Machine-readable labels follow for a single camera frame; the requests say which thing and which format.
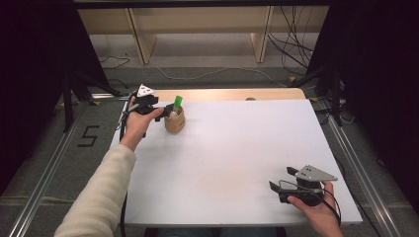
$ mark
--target metal rail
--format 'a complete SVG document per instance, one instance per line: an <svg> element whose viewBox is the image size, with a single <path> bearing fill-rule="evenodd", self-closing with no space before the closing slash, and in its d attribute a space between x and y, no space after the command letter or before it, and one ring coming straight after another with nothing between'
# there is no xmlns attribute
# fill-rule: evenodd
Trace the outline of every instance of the metal rail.
<svg viewBox="0 0 419 237"><path fill-rule="evenodd" d="M358 0L37 0L42 8L117 9L180 7L250 7L250 6L332 6L352 5Z"/></svg>
<svg viewBox="0 0 419 237"><path fill-rule="evenodd" d="M321 102L323 109L326 109L324 102ZM349 141L345 130L343 127L337 125L336 121L331 118L329 120L330 127L333 130L339 144L342 147L342 150L347 158L352 171L355 174L355 177L358 180L358 183L363 190L370 207L372 208L379 225L381 226L382 231L385 236L401 236L399 228L394 222L391 213L388 211L387 207L384 204L381 196L379 195L376 187L374 186L372 180L370 179L367 171L364 169L363 164L360 161L354 147Z"/></svg>
<svg viewBox="0 0 419 237"><path fill-rule="evenodd" d="M74 123L72 124L72 126L70 126L68 131L62 135L61 140L59 141L59 144L55 148L55 151L52 154L52 157L50 158L45 170L43 171L43 174L40 180L37 183L37 186L35 187L27 203L22 208L21 213L16 219L16 222L9 233L10 237L25 236L38 210L38 207L41 204L42 198L46 190L48 189L50 182L52 181L55 171L57 167L59 166L59 163L61 162L61 159L64 156L65 151L67 150L69 141L71 140L73 136L75 127L77 126L77 123L80 120L80 117L85 112L87 106L88 106L88 102L81 102L77 106Z"/></svg>

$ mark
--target black cable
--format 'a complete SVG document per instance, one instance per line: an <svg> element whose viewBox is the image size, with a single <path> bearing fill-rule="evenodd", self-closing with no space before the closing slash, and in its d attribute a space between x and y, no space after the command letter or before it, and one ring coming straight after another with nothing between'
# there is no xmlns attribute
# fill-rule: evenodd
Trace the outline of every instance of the black cable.
<svg viewBox="0 0 419 237"><path fill-rule="evenodd" d="M308 27L308 23L310 22L311 14L312 14L313 9L314 9L314 7L311 8L310 14L308 15L308 19L307 19L307 24L305 24L304 34L302 35L302 46L304 45L304 38L305 38L305 34L307 33L307 27Z"/></svg>
<svg viewBox="0 0 419 237"><path fill-rule="evenodd" d="M287 22L287 25L289 26L289 28L290 28L290 32L289 32L289 37L288 37L288 39L291 37L291 35L293 35L293 40L295 41L295 43L296 44L300 44L299 43L299 41L298 41L298 38L297 38L297 36L296 36L296 33L295 33L295 31L293 30L293 29L296 29L296 27L294 26L294 17L295 17L295 13L294 13L294 11L295 11L295 7L293 7L293 24L290 24L290 21L289 21L289 19L288 19L288 17L287 17L287 15L286 15L286 13L284 12L284 8L282 7L282 6L280 6L280 8L281 8L281 11L282 11L282 13L283 13L283 15L284 15L284 18L286 19L286 22ZM302 62L304 63L304 67L307 67L307 65L306 65L306 63L305 63L305 60L304 60L304 58L303 58L303 56L302 56L302 54L301 54L301 52L300 52L300 48L298 48L298 51L299 51L299 53L300 53L300 56L301 56L301 59L302 59Z"/></svg>
<svg viewBox="0 0 419 237"><path fill-rule="evenodd" d="M343 180L345 181L345 183L348 186L348 182L346 180L346 170L345 170L345 166L342 164L342 162L335 156L333 155L333 157L335 158L336 162L338 163L339 169L341 170L342 173L342 177ZM378 237L381 237L381 235L379 234L379 231L377 229L377 227L373 224L373 221L370 219L370 217L368 216L367 212L364 210L364 208L361 205L361 202L357 199L357 197L355 197L355 195L352 193L352 190L349 188L348 186L348 190L349 190L349 194L351 194L352 198L354 199L354 201L357 203L358 207L361 210L361 214L367 219L367 221L370 223L370 226L373 228L373 230L376 232L376 235Z"/></svg>
<svg viewBox="0 0 419 237"><path fill-rule="evenodd" d="M105 61L107 61L109 58L115 58L115 59L117 59L117 60L121 60L121 59L123 59L123 60L125 60L125 62L123 62L123 63L121 63L121 64L119 64L118 66L115 66L115 67L104 67L103 69L115 69L115 68L119 68L120 66L122 66L122 65L124 65L124 64L126 64L126 63L128 63L128 62L129 62L129 58L126 58L126 57L114 57L114 56L108 56L107 58L105 58L105 59L101 60L100 62L105 62Z"/></svg>
<svg viewBox="0 0 419 237"><path fill-rule="evenodd" d="M347 111L348 109L346 109L346 108L339 108L339 112L345 112L345 111ZM324 110L317 110L317 111L314 111L315 113L320 113L320 114L327 114L327 113L333 113L333 109L324 109Z"/></svg>
<svg viewBox="0 0 419 237"><path fill-rule="evenodd" d="M136 94L136 91L132 92L128 96L128 100L126 101L126 108L123 111L123 115L121 117L121 124L120 124L120 141L123 139L126 133L126 120L129 116L129 104L133 97ZM123 207L121 209L121 217L120 217L120 230L121 236L126 237L126 201L127 201L128 193L126 193L126 198L124 200Z"/></svg>
<svg viewBox="0 0 419 237"><path fill-rule="evenodd" d="M123 82L123 81L121 81L121 80L118 80L118 79L108 79L108 81L118 81L118 82L120 82L121 84L123 84L124 88L129 89L129 86L127 86L127 85L126 85L126 83L124 83L124 82Z"/></svg>
<svg viewBox="0 0 419 237"><path fill-rule="evenodd" d="M328 123L329 122L329 117L330 117L330 114L327 114L326 118L320 123L320 125L324 125L324 124Z"/></svg>
<svg viewBox="0 0 419 237"><path fill-rule="evenodd" d="M298 25L298 23L299 23L299 19L301 18L301 14L302 14L302 11L305 9L305 5L301 8L301 11L299 12L299 15L298 15L298 20L296 21L296 24L293 26L293 31L296 33L296 25ZM301 58L303 59L303 61L305 61L304 60L304 57L305 58L307 58L307 60L309 61L309 58L308 58L308 56L307 56L307 54L305 53L305 50L300 50L300 47L298 48L298 51L299 51L299 55L301 56Z"/></svg>
<svg viewBox="0 0 419 237"><path fill-rule="evenodd" d="M301 47L301 48L303 48L303 49L305 49L305 50L312 51L312 49L310 49L310 48L308 48L308 47L306 47L306 46L304 46L304 45L298 45L298 44L296 44L296 43L287 42L287 41L284 41L284 40L278 39L278 38L276 38L276 37L275 37L272 33L269 33L269 35L270 35L273 39L275 39L276 41L278 41L278 42L286 43L286 44L289 44L289 45L292 45L292 46L299 46L299 47Z"/></svg>
<svg viewBox="0 0 419 237"><path fill-rule="evenodd" d="M327 201L325 201L322 197L320 197L316 193L313 193L313 194L314 194L315 197L317 197L319 200L321 200L321 202L323 202L323 204L325 204L333 212L333 214L336 217L336 220L338 221L338 225L340 226L341 222L342 222L342 213L341 213L341 210L340 210L339 202L332 193L328 192L325 189L322 189L322 190L327 192L328 194L330 194L333 197L333 200L336 203L336 207L338 208L339 213L336 211L335 208L333 208L333 206L331 206L329 203L327 203Z"/></svg>
<svg viewBox="0 0 419 237"><path fill-rule="evenodd" d="M287 53L286 51L284 51L282 48L280 48L272 39L271 39L271 37L268 35L268 39L271 41L271 43L274 45L274 47L279 51L279 52L281 52L282 54L283 54L283 56L284 56L284 54L286 55L286 56L288 56L288 57L290 57L292 60L294 60L295 62L297 62L299 65L301 65L301 66L303 66L303 67L305 67L304 66L304 64L302 64L300 61L298 61L296 58L294 58L293 56L291 56L289 53ZM289 72L289 73L292 73L292 74L295 74L295 75L299 75L299 76L304 76L303 74L301 74L301 73L297 73L297 72L293 72L293 71L290 71L289 69L287 69L287 67L286 67L286 65L285 65L285 63L284 63L284 58L283 58L283 66L284 66L284 68Z"/></svg>

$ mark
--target human hand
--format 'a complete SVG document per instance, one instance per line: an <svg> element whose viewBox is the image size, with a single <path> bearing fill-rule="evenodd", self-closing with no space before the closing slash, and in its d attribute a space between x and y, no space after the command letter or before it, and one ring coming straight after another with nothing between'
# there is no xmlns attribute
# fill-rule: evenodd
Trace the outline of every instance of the human hand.
<svg viewBox="0 0 419 237"><path fill-rule="evenodd" d="M134 102L135 98L132 98L129 103L130 108L133 106ZM120 144L134 151L139 141L141 141L142 136L147 131L150 122L160 116L163 111L163 108L158 108L148 115L140 115L136 112L129 113L128 118L126 119L126 134Z"/></svg>
<svg viewBox="0 0 419 237"><path fill-rule="evenodd" d="M335 207L335 200L333 198L333 185L329 181L322 182L324 190L324 200L333 208ZM323 237L340 237L343 236L340 230L335 214L323 202L316 206L308 206L297 197L289 196L288 201L302 211L307 217L311 227Z"/></svg>

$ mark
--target gray floor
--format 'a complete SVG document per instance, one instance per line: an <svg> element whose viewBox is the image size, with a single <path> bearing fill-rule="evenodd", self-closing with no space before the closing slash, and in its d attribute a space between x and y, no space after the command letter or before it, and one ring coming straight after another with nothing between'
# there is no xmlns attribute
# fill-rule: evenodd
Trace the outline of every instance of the gray floor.
<svg viewBox="0 0 419 237"><path fill-rule="evenodd" d="M285 39L286 36L277 35L277 37ZM305 36L304 45L313 48L316 37L317 34ZM283 87L290 83L289 78L294 75L284 70L282 56L271 43L268 44L264 63L256 63L250 38L246 34L159 36L151 63L145 66L138 63L130 36L93 36L92 42L100 59L105 59L107 56L129 59L128 63L116 69L105 70L109 79L119 79L126 83L129 89L125 89L119 81L115 80L110 81L111 86L127 92L135 89L140 83L145 83L155 89ZM298 56L295 48L291 50L291 53ZM112 68L125 61L110 58L103 62L103 66ZM286 67L303 72L303 69L297 68L297 64L289 58L285 60L285 63ZM306 97L314 96L312 90L315 83L316 81L313 80L303 86ZM53 234L108 150L122 105L122 101L103 101L99 106L88 106L80 115L80 121L74 129L66 152L25 236L51 236ZM322 109L322 104L317 102L313 104L313 107L319 110ZM79 108L81 105L75 106L76 112ZM352 117L350 114L342 116L348 119ZM319 115L318 118L319 121L324 120L323 115ZM91 139L82 138L89 125L97 126L89 130L97 135L96 142L92 147L80 147L82 144L91 142ZM0 199L0 236L8 235L34 191L55 147L59 144L63 135L63 126L63 107L58 103L54 116L50 118L49 126L38 141L33 156L24 162ZM322 128L332 152L346 168L348 186L366 210L367 215L373 220L373 224L384 236L386 232L382 230L374 208L351 169L334 133L332 121L323 125ZM377 153L362 125L355 119L350 124L344 123L343 130L374 183L379 197L389 210L395 226L400 231L400 236L417 236L419 233L418 215L385 167L377 162ZM366 219L360 225L344 226L342 229L345 236L376 236ZM316 236L309 226L287 227L287 232L289 236ZM142 233L143 229L140 227L127 228L127 236L142 236ZM119 230L115 232L115 235L120 236Z"/></svg>

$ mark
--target green object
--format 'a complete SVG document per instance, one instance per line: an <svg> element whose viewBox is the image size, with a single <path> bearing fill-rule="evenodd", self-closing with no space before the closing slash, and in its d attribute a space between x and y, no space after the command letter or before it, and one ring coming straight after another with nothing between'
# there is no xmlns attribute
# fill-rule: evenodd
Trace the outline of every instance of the green object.
<svg viewBox="0 0 419 237"><path fill-rule="evenodd" d="M175 104L173 105L173 111L176 112L176 114L179 112L179 108L181 107L183 98L180 96L176 96Z"/></svg>

